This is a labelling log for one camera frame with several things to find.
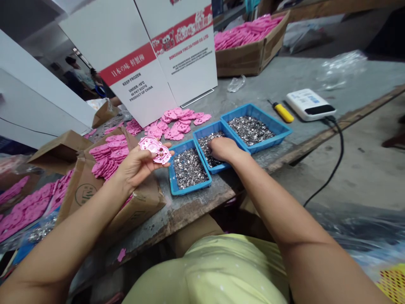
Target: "blue plastic tray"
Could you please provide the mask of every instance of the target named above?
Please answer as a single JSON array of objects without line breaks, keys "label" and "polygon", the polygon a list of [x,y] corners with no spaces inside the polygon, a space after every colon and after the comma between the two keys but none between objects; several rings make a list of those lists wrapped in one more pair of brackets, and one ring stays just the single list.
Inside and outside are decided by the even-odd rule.
[{"label": "blue plastic tray", "polygon": [[224,132],[225,136],[233,139],[236,144],[238,145],[239,148],[241,148],[242,150],[245,150],[246,152],[249,152],[249,150],[247,148],[245,148],[246,145],[243,144],[242,140],[239,138],[239,136],[235,136],[230,130],[229,128],[226,127],[225,123],[223,121],[217,121],[214,122],[208,126],[205,126],[201,129],[198,129],[197,131],[195,131],[193,133],[194,139],[195,139],[195,144],[198,146],[198,149],[200,151],[200,154],[202,156],[202,158],[204,159],[205,165],[207,166],[207,169],[209,170],[209,172],[211,174],[217,174],[218,172],[225,170],[227,168],[230,168],[231,165],[228,163],[222,163],[221,165],[215,166],[215,167],[210,167],[208,164],[207,159],[204,156],[204,152],[202,150],[202,148],[200,147],[200,145],[198,144],[198,139],[202,138],[202,137],[206,137],[208,135],[210,135],[211,133],[216,133],[222,131]]},{"label": "blue plastic tray", "polygon": [[[239,135],[228,125],[228,121],[231,121],[232,119],[241,116],[252,116],[254,118],[257,118],[262,123],[264,123],[269,128],[270,131],[274,132],[276,136],[249,147],[239,137]],[[256,107],[251,103],[248,103],[244,106],[236,108],[235,110],[222,115],[221,120],[224,121],[226,127],[229,128],[229,130],[235,136],[237,136],[237,138],[242,142],[244,147],[250,151],[251,154],[281,144],[284,138],[292,133],[291,128],[287,127],[285,124],[271,117],[270,115],[268,115],[267,113],[265,113],[264,111],[262,111],[261,109],[259,109],[258,107]]]},{"label": "blue plastic tray", "polygon": [[[200,161],[201,161],[202,165],[204,166],[204,170],[206,171],[206,173],[208,175],[208,181],[191,186],[191,187],[187,187],[186,189],[183,189],[183,190],[180,190],[177,185],[176,173],[174,172],[174,157],[177,154],[183,153],[184,151],[186,151],[188,149],[192,149],[192,148],[197,150],[198,156],[200,157]],[[185,141],[184,143],[178,144],[177,146],[174,146],[174,147],[170,148],[169,150],[175,152],[174,155],[170,158],[170,162],[172,163],[172,165],[169,167],[170,190],[173,195],[185,195],[185,194],[193,192],[195,190],[199,190],[199,189],[211,186],[211,183],[212,183],[211,175],[208,172],[207,166],[205,165],[203,157],[201,156],[201,153],[200,153],[199,149],[197,148],[193,139],[190,139],[189,141]]]}]

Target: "pile of metal parts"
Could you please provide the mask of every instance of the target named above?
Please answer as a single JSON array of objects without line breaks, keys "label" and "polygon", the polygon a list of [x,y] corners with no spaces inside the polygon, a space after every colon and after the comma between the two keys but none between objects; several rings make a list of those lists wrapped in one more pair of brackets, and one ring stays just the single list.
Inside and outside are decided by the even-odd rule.
[{"label": "pile of metal parts", "polygon": [[210,135],[208,135],[206,137],[202,137],[198,140],[198,143],[200,144],[200,147],[201,147],[202,151],[204,152],[205,159],[207,160],[210,168],[221,165],[223,163],[223,161],[217,160],[216,158],[213,158],[211,156],[211,151],[210,151],[210,148],[208,147],[208,143],[216,137],[226,137],[226,136],[225,136],[224,132],[219,131],[217,133],[211,133]]},{"label": "pile of metal parts", "polygon": [[236,117],[228,124],[249,147],[275,136],[264,123],[251,116]]},{"label": "pile of metal parts", "polygon": [[174,157],[174,172],[180,190],[208,180],[196,149],[188,149]]}]

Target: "open cardboard box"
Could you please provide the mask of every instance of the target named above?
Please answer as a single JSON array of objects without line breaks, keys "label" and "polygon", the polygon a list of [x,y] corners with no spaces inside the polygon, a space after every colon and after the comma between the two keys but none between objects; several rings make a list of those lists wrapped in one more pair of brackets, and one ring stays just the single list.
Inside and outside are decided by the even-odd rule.
[{"label": "open cardboard box", "polygon": [[92,144],[90,140],[69,130],[43,145],[27,163],[51,172],[66,175],[76,163],[76,153]]},{"label": "open cardboard box", "polygon": [[[135,137],[125,128],[117,128],[97,143],[79,153],[75,170],[67,188],[66,196],[60,208],[57,225],[85,204],[104,184],[104,179],[97,179],[92,168],[96,163],[89,153],[91,149],[106,143],[105,139],[112,135],[124,134],[128,148],[132,150],[138,145]],[[129,231],[138,227],[165,206],[165,198],[156,177],[152,174],[133,193],[133,198],[113,218],[104,230],[99,243],[111,245]]]},{"label": "open cardboard box", "polygon": [[108,100],[106,101],[94,114],[92,128],[98,128],[103,123],[109,121],[111,118],[114,118],[119,113],[119,109],[114,107],[112,103]]},{"label": "open cardboard box", "polygon": [[289,17],[290,11],[263,40],[216,51],[218,77],[259,75],[283,46]]}]

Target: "right hand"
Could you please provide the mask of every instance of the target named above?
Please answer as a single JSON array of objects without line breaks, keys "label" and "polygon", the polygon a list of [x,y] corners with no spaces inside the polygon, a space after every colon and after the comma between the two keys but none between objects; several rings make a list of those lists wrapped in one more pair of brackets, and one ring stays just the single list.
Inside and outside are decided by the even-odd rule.
[{"label": "right hand", "polygon": [[218,160],[229,163],[235,157],[247,154],[241,150],[234,140],[227,137],[217,137],[208,143],[211,155]]}]

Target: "yellow screwdriver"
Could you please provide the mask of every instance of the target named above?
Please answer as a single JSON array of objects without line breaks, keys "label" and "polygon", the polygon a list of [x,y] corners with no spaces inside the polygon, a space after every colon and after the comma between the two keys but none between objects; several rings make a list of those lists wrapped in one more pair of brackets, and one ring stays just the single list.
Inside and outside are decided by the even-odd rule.
[{"label": "yellow screwdriver", "polygon": [[294,117],[281,104],[273,102],[270,99],[267,99],[267,101],[286,123],[291,123],[294,121]]}]

